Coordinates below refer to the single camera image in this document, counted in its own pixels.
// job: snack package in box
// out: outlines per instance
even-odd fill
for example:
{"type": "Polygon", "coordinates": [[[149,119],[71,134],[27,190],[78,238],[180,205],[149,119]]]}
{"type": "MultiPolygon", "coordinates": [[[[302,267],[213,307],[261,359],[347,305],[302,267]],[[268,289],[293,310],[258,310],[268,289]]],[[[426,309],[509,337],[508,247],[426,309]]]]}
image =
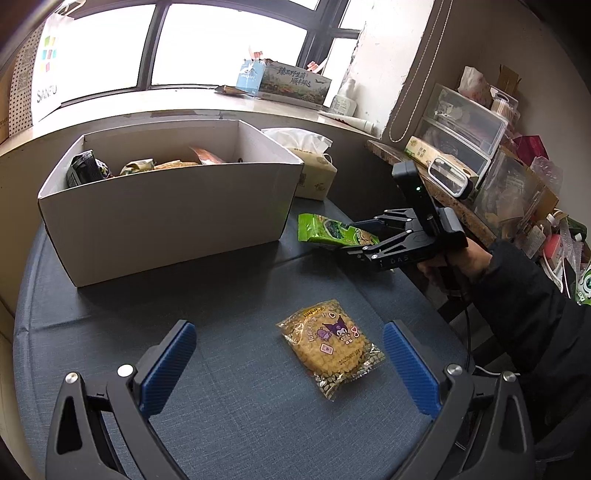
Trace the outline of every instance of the snack package in box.
{"type": "Polygon", "coordinates": [[[277,326],[329,400],[343,383],[362,377],[385,359],[337,300],[298,310],[277,326]]]}

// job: white cardboard box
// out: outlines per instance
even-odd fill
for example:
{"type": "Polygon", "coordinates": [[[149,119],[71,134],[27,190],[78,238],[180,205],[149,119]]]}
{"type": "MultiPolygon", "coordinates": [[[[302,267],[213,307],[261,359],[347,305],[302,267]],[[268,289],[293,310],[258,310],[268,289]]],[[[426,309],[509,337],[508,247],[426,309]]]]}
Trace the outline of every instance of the white cardboard box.
{"type": "Polygon", "coordinates": [[[77,287],[278,240],[303,162],[240,120],[177,120],[80,137],[38,195],[49,237],[77,287]],[[155,170],[66,185],[72,158],[92,149],[113,174],[133,160],[227,164],[155,170]]]}

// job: blue gripper pad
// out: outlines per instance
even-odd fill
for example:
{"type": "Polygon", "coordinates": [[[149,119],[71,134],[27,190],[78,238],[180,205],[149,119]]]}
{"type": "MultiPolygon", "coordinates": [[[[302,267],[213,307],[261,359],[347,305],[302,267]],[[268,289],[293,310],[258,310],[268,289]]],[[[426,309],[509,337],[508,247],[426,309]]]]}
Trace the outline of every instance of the blue gripper pad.
{"type": "Polygon", "coordinates": [[[141,384],[139,410],[144,417],[162,411],[196,347],[195,325],[186,323],[141,384]]]}
{"type": "Polygon", "coordinates": [[[384,326],[384,349],[421,413],[434,420],[441,410],[439,386],[396,324],[384,326]]]}

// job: white shopping bag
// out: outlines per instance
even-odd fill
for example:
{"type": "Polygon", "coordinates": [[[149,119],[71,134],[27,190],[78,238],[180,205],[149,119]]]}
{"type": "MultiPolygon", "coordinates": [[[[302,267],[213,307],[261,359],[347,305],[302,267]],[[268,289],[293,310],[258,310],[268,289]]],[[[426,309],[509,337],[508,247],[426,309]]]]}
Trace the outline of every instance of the white shopping bag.
{"type": "Polygon", "coordinates": [[[10,89],[10,136],[33,126],[60,106],[59,39],[72,21],[70,17],[53,13],[29,35],[17,54],[10,89]]]}
{"type": "Polygon", "coordinates": [[[31,85],[31,116],[33,125],[61,105],[58,72],[60,68],[60,37],[73,19],[52,14],[43,27],[31,85]]]}

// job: window sill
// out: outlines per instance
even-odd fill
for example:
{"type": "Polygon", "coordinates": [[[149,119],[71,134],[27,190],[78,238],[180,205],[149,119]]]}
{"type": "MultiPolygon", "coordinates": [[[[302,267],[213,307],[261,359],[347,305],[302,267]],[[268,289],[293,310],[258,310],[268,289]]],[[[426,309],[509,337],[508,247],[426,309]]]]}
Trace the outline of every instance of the window sill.
{"type": "Polygon", "coordinates": [[[373,138],[356,128],[322,116],[315,110],[287,103],[247,96],[225,96],[209,89],[157,89],[119,93],[60,108],[37,125],[8,138],[0,145],[0,157],[31,140],[73,125],[141,112],[168,112],[167,116],[173,116],[176,112],[181,116],[206,115],[208,118],[221,118],[224,113],[231,112],[265,113],[331,125],[373,138]]]}

